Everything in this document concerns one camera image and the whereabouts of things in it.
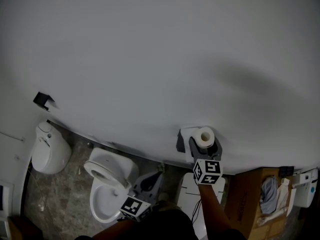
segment white wall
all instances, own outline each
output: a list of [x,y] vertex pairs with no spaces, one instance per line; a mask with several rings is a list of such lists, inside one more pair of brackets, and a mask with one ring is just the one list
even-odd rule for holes
[[41,108],[34,106],[32,100],[27,100],[3,74],[5,65],[2,62],[3,60],[0,62],[0,131],[25,138],[21,142],[0,134],[0,181],[13,184],[12,213],[18,215],[36,137],[35,128],[45,117]]
[[183,162],[208,125],[226,173],[320,160],[320,0],[2,0],[8,74],[75,132]]

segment toilet paper holder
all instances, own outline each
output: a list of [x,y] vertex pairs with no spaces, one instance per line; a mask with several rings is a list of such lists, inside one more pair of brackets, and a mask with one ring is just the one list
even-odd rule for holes
[[49,111],[49,108],[46,105],[47,102],[54,103],[54,99],[50,97],[50,95],[44,94],[42,92],[38,92],[35,96],[33,102],[37,104],[40,108],[44,109],[45,111]]
[[190,149],[194,161],[197,159],[221,161],[223,149],[216,136],[214,136],[213,145],[207,148],[199,147],[192,136],[189,137],[188,146],[186,147],[185,140],[181,134],[181,129],[179,130],[177,137],[176,150],[180,153],[186,153],[186,149]]

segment toilet bowl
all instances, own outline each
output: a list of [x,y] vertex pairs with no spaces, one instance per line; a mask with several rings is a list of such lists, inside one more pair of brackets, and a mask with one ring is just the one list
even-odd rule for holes
[[137,165],[129,158],[96,147],[84,168],[94,178],[90,193],[93,216],[101,223],[113,222],[139,176]]
[[61,133],[48,122],[35,128],[36,138],[31,154],[33,168],[44,174],[62,171],[71,156],[71,148]]

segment black sleeve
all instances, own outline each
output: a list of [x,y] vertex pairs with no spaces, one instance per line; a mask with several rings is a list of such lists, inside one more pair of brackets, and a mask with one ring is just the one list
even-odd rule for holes
[[85,235],[78,236],[75,240],[92,240],[93,238]]
[[222,233],[221,239],[246,240],[244,235],[236,229],[227,229]]

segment black cable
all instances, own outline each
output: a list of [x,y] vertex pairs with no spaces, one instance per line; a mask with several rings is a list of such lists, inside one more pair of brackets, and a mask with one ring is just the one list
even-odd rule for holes
[[192,225],[194,225],[194,223],[198,219],[198,215],[199,215],[199,211],[200,211],[201,205],[202,205],[202,202],[200,202],[200,205],[199,205],[199,208],[198,208],[198,213],[197,213],[196,218],[195,218],[194,222],[192,223]]
[[202,204],[201,199],[195,204],[195,207],[192,212],[192,218],[191,218],[192,225],[196,222],[196,220],[198,218],[201,204]]
[[10,138],[16,139],[16,140],[21,141],[21,142],[23,142],[23,141],[24,141],[23,139],[20,139],[20,138],[16,138],[16,137],[13,137],[13,136],[7,135],[7,134],[5,134],[5,133],[3,133],[3,132],[1,132],[1,131],[0,131],[0,134],[3,134],[3,135],[5,135],[5,136],[8,136],[8,137],[10,137]]

